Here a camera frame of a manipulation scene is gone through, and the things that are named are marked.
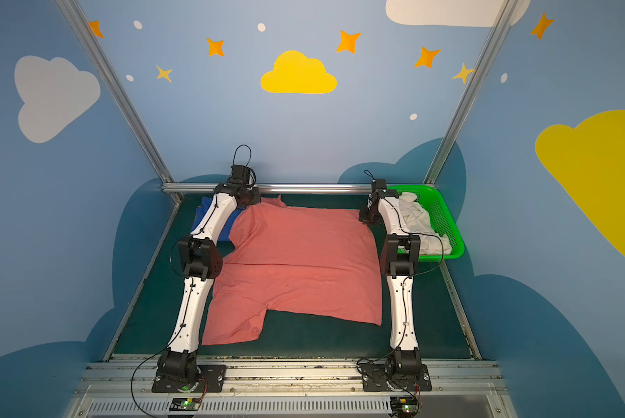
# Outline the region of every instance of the blue cloth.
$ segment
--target blue cloth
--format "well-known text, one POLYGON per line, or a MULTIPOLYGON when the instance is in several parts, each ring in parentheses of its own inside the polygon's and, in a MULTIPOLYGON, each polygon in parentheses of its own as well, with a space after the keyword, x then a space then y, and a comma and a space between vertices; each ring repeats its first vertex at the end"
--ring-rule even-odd
MULTIPOLYGON (((203 216, 206 215, 206 212, 208 212, 208 209, 210 209, 210 206, 212 204, 213 204, 213 199, 210 197, 204 197, 201 200, 201 206, 196 208, 196 217, 194 218, 194 225, 191 228, 192 231, 197 226, 199 226, 199 224, 201 223, 201 220, 203 219, 203 216)), ((239 211, 238 209, 236 209, 235 211, 232 212, 231 215, 229 215, 229 219, 227 219, 227 223, 224 224, 224 228, 222 228, 222 232, 219 233, 219 238, 217 239, 218 241, 231 242, 231 240, 229 240, 229 232, 231 232, 231 227, 233 226, 233 222, 236 221, 236 218, 238 217, 238 215, 240 215, 241 212, 242 211, 239 211)))

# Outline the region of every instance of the green basket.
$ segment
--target green basket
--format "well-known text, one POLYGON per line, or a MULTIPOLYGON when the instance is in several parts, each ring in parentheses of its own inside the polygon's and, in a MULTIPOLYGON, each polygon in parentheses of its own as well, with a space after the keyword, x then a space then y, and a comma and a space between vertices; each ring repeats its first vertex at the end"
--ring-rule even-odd
MULTIPOLYGON (((397 190, 399 195, 404 191, 415 193, 417 202, 428 211, 434 231, 441 235, 447 235, 450 239, 452 252, 444 255, 443 260, 459 258, 463 255, 466 251, 464 240, 461 239, 461 234, 454 223, 454 219, 452 219, 450 209, 447 208, 439 191, 424 185, 389 186, 389 188, 397 190)), ((419 260, 420 262, 438 262, 440 255, 420 255, 419 260)))

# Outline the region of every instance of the robotic arm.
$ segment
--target robotic arm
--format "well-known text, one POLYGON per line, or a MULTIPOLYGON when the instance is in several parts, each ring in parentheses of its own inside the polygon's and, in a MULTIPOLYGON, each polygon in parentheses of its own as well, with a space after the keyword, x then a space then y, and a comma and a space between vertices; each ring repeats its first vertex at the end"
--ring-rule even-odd
POLYGON ((412 233, 399 208, 396 190, 387 188, 384 179, 371 182, 368 204, 359 211, 359 220, 373 224, 384 222, 387 230, 385 245, 380 254, 380 269, 387 278, 392 303, 392 352, 387 357, 387 381, 399 387, 422 378, 428 380, 415 337, 412 315, 412 282, 419 267, 419 235, 412 233))
POLYGON ((153 392, 193 392, 204 379, 196 364, 199 328, 206 298, 222 271, 216 244, 224 224, 237 207, 261 201, 259 188, 250 184, 250 167, 232 165, 229 179, 217 185, 213 203, 190 235, 177 243, 185 277, 185 292, 169 346, 157 362, 153 392))

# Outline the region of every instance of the white cloth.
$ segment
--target white cloth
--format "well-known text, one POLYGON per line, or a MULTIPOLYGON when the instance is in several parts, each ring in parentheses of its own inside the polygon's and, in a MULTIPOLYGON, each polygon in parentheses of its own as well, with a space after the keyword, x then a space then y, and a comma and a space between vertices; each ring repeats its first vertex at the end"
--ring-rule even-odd
POLYGON ((398 199, 399 208, 401 209, 401 215, 406 221, 406 226, 411 232, 426 233, 435 235, 431 237, 428 235, 420 235, 422 244, 419 247, 419 254, 439 254, 440 255, 440 242, 444 248, 444 254, 450 254, 452 252, 452 246, 450 245, 450 239, 447 235, 440 237, 433 228, 431 228, 431 217, 422 205, 417 202, 417 195, 415 193, 403 192, 398 199))

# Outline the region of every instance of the dark green mat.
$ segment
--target dark green mat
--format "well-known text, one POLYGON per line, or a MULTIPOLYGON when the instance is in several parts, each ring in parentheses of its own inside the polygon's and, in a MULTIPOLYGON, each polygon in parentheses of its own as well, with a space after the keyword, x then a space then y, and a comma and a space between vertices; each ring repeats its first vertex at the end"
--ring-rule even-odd
MULTIPOLYGON (((176 240, 190 232, 201 195, 186 195, 175 217, 141 295, 117 342, 116 354, 154 354, 171 338, 182 300, 183 279, 169 263, 169 250, 176 240)), ((358 209, 366 196, 354 195, 284 195, 291 206, 358 209)), ((380 251, 385 228, 372 228, 380 251)), ((233 250, 231 243, 218 244, 223 255, 233 250)), ((173 250, 177 271, 177 251, 173 250)), ((433 263, 421 263, 420 271, 433 263)), ((199 346, 199 355, 240 355, 277 357, 379 357, 389 352, 392 327, 389 291, 383 280, 382 326, 331 318, 328 316, 269 310, 258 340, 239 344, 199 346)), ((454 312, 447 288, 436 269, 417 276, 413 286, 415 333, 422 358, 469 358, 470 351, 454 312)), ((200 337, 206 326, 206 313, 200 337)))

